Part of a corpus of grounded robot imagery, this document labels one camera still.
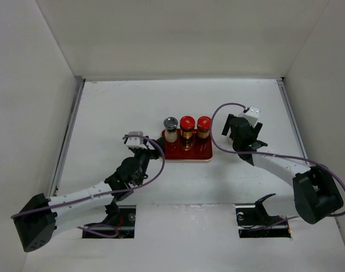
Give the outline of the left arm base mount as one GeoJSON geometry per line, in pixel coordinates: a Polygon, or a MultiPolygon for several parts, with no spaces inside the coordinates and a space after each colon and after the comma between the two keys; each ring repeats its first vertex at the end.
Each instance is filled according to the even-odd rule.
{"type": "Polygon", "coordinates": [[[119,206],[101,223],[82,227],[83,239],[133,239],[136,224],[136,206],[119,206]]]}

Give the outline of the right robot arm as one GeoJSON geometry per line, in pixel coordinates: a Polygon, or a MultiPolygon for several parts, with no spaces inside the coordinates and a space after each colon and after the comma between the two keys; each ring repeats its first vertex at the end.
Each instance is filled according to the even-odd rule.
{"type": "Polygon", "coordinates": [[[233,150],[242,160],[293,188],[295,209],[307,223],[316,224],[343,207],[342,196],[327,170],[274,155],[267,143],[258,140],[261,128],[260,122],[252,126],[246,118],[229,114],[222,135],[229,136],[233,150]]]}

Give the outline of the short red-lid chili jar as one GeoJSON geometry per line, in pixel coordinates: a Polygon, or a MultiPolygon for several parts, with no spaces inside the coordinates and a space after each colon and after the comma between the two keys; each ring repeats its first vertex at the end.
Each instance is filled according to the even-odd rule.
{"type": "Polygon", "coordinates": [[[193,130],[195,119],[191,116],[183,116],[180,119],[180,141],[184,150],[189,150],[193,142],[193,130]]]}

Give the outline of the glass salt grinder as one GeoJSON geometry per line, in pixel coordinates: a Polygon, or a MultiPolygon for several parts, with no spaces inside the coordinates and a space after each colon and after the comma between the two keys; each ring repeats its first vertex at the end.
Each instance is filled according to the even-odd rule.
{"type": "Polygon", "coordinates": [[[165,140],[174,143],[178,139],[178,120],[175,117],[168,117],[163,121],[165,127],[165,140]]]}

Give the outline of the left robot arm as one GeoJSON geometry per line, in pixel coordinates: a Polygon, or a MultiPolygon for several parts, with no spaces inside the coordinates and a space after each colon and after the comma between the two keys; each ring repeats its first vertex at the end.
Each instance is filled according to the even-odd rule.
{"type": "Polygon", "coordinates": [[[156,180],[149,178],[146,171],[151,160],[165,158],[164,138],[150,139],[132,132],[123,139],[133,156],[125,158],[111,176],[70,194],[56,197],[37,194],[12,215],[26,253],[45,246],[53,237],[71,228],[94,223],[114,225],[118,220],[117,203],[156,180]]]}

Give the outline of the tall red-lid sauce jar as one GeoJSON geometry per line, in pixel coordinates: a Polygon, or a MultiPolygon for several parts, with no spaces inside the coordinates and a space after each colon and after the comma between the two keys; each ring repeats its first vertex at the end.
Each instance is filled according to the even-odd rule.
{"type": "Polygon", "coordinates": [[[210,135],[211,118],[208,116],[201,116],[197,121],[197,133],[198,140],[205,141],[210,135]]]}

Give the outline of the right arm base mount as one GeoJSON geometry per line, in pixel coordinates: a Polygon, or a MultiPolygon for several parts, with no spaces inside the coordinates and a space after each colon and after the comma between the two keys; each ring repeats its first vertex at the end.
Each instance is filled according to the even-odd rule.
{"type": "Polygon", "coordinates": [[[269,215],[263,202],[275,193],[265,195],[254,203],[236,205],[235,213],[238,235],[244,239],[291,238],[291,231],[286,216],[269,215]]]}

